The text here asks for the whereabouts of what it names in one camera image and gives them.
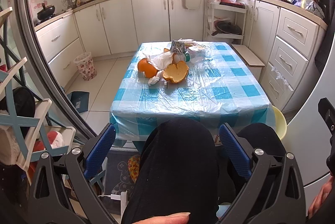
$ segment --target black pants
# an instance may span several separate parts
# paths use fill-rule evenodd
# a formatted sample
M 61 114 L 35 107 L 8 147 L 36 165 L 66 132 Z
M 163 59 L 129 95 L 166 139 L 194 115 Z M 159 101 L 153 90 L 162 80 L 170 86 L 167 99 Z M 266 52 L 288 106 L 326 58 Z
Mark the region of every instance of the black pants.
M 286 151 L 272 128 L 256 123 L 238 134 L 271 155 Z M 235 188 L 244 180 L 228 166 Z M 199 122 L 175 118 L 160 124 L 142 151 L 140 172 L 122 224 L 152 216 L 190 212 L 189 224 L 215 223 L 218 210 L 218 165 L 212 135 Z

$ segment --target human hand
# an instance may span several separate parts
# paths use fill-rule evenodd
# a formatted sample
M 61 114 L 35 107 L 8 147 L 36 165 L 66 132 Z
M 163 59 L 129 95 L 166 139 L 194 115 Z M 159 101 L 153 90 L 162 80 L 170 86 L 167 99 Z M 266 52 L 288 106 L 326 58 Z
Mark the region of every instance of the human hand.
M 334 179 L 335 177 L 331 176 L 330 179 L 321 187 L 320 193 L 315 197 L 312 205 L 308 209 L 308 219 L 311 219 L 311 217 L 315 215 L 315 213 L 320 209 L 321 205 L 328 197 L 332 189 Z
M 190 213 L 177 213 L 169 216 L 156 216 L 133 224 L 186 224 L 189 221 Z

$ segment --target countertop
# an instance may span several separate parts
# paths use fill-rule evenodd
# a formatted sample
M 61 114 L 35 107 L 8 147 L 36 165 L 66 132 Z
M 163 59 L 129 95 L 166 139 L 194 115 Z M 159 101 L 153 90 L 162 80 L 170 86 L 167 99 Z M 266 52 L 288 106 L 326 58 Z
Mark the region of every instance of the countertop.
M 45 21 L 42 24 L 39 24 L 38 26 L 36 26 L 35 27 L 35 31 L 38 31 L 39 29 L 47 26 L 48 24 L 50 24 L 50 23 L 52 23 L 52 22 L 54 22 L 54 21 L 56 21 L 58 19 L 61 19 L 61 18 L 65 17 L 65 16 L 68 16 L 69 14 L 75 13 L 75 12 L 80 11 L 82 9 L 85 9 L 85 8 L 87 8 L 89 6 L 92 6 L 92 5 L 95 5 L 95 4 L 99 4 L 99 3 L 104 2 L 104 1 L 108 1 L 108 0 L 94 0 L 94 1 L 92 1 L 90 3 L 82 5 L 82 6 L 78 7 L 78 8 L 75 8 L 75 9 L 73 9 L 71 11 L 65 12 L 65 13 L 60 14 L 58 16 L 55 16 L 55 17 L 49 19 L 48 21 Z M 301 16 L 306 17 L 307 19 L 309 19 L 309 20 L 313 21 L 314 23 L 318 24 L 319 26 L 321 26 L 323 29 L 327 30 L 328 26 L 327 26 L 327 24 L 321 18 L 319 18 L 318 16 L 316 16 L 316 15 L 310 13 L 309 11 L 306 11 L 306 10 L 300 8 L 300 7 L 297 7 L 297 6 L 294 6 L 294 5 L 291 5 L 289 3 L 286 3 L 286 2 L 283 2 L 283 1 L 279 1 L 279 0 L 260 0 L 260 1 L 268 2 L 268 3 L 274 4 L 276 6 L 285 8 L 287 10 L 293 11 L 293 12 L 295 12 L 295 13 L 301 15 Z
M 55 16 L 55 17 L 53 17 L 53 18 L 51 18 L 47 21 L 44 21 L 43 23 L 41 23 L 41 24 L 39 24 L 35 27 L 35 31 L 38 31 L 39 29 L 51 24 L 52 22 L 55 22 L 58 19 L 61 19 L 61 18 L 65 17 L 65 16 L 68 16 L 70 14 L 73 14 L 73 10 L 61 13 L 61 14 L 59 14 L 59 15 L 57 15 L 57 16 Z

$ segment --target drawer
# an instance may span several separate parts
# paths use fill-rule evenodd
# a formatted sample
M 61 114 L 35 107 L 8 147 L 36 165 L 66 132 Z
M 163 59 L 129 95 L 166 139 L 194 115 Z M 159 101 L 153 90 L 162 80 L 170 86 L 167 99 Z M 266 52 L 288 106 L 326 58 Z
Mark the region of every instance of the drawer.
M 79 37 L 72 14 L 41 28 L 36 34 L 47 62 Z
M 284 84 L 281 79 L 277 80 L 277 73 L 271 69 L 272 66 L 268 63 L 260 84 L 272 104 L 279 110 L 282 110 L 291 98 L 294 90 L 291 86 Z
M 286 9 L 280 10 L 277 35 L 297 49 L 308 60 L 313 52 L 319 26 Z
M 298 86 L 308 60 L 288 43 L 276 37 L 269 61 L 293 89 Z
M 82 53 L 84 53 L 83 47 L 78 38 L 49 62 L 53 75 L 62 87 L 65 87 L 76 73 L 77 66 L 73 60 Z

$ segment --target fingernail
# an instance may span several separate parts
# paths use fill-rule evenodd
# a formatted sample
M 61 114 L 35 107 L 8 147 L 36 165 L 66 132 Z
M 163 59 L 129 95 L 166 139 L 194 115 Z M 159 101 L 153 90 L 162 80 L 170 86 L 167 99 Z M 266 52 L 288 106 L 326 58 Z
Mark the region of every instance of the fingernail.
M 176 214 L 172 214 L 172 215 L 169 215 L 169 216 L 166 216 L 168 218 L 175 218 L 175 217 L 186 217 L 186 216 L 189 216 L 191 213 L 189 212 L 185 212 L 185 213 L 176 213 Z

